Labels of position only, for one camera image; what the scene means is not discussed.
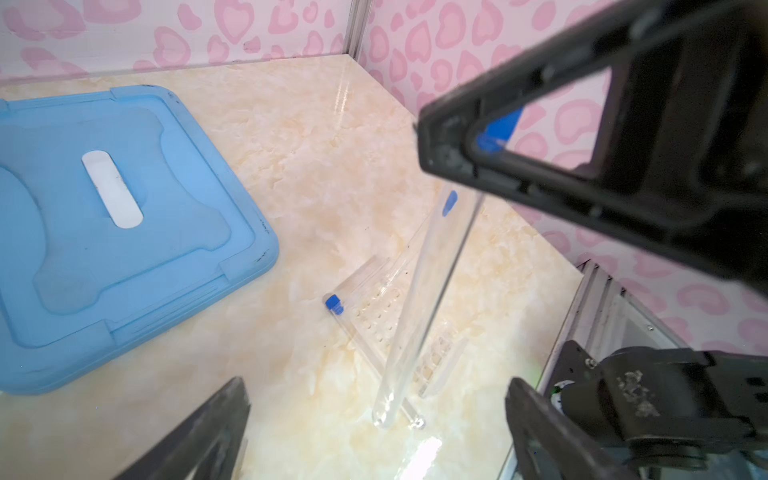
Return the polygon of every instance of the blue plastic lid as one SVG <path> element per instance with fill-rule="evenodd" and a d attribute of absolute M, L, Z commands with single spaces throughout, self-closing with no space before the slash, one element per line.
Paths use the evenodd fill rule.
<path fill-rule="evenodd" d="M 82 157 L 144 218 L 115 225 Z M 275 233 L 172 92 L 0 100 L 0 390 L 55 389 L 275 264 Z"/>

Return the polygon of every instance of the pink patterned wall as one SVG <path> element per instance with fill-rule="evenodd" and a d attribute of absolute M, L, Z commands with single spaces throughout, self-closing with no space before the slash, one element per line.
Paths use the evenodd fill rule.
<path fill-rule="evenodd" d="M 341 53 L 351 0 L 1 0 L 0 81 Z"/>
<path fill-rule="evenodd" d="M 360 64 L 412 112 L 611 0 L 374 0 Z M 609 72 L 526 107 L 508 148 L 588 161 Z M 515 207 L 573 263 L 596 260 L 690 345 L 768 355 L 768 303 L 594 232 Z"/>

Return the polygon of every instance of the clear test tube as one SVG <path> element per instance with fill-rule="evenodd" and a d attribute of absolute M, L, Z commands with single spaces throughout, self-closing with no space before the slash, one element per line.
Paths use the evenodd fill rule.
<path fill-rule="evenodd" d="M 419 254 L 389 358 L 373 405 L 373 422 L 390 427 L 409 391 L 429 328 L 462 252 L 483 194 L 444 184 L 430 214 L 429 229 Z"/>

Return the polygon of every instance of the blue storage box lid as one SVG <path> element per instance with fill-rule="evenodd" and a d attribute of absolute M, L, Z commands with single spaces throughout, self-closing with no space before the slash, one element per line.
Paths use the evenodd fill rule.
<path fill-rule="evenodd" d="M 84 166 L 92 151 L 111 157 L 137 226 L 115 224 Z M 277 254 L 253 199 L 165 88 L 0 100 L 0 390 L 64 385 Z"/>

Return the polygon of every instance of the beige table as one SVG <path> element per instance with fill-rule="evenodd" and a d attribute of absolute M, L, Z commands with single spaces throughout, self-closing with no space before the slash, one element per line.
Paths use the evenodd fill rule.
<path fill-rule="evenodd" d="M 535 383 L 581 277 L 506 203 L 488 198 L 441 315 L 470 337 L 428 425 L 371 423 L 378 379 L 321 297 L 382 249 L 402 249 L 439 182 L 412 116 L 335 56 L 0 88 L 19 100 L 157 84 L 174 91 L 280 239 L 261 278 L 55 392 L 0 395 L 0 477 L 110 478 L 232 376 L 253 403 L 241 478 L 495 478 L 512 376 Z"/>

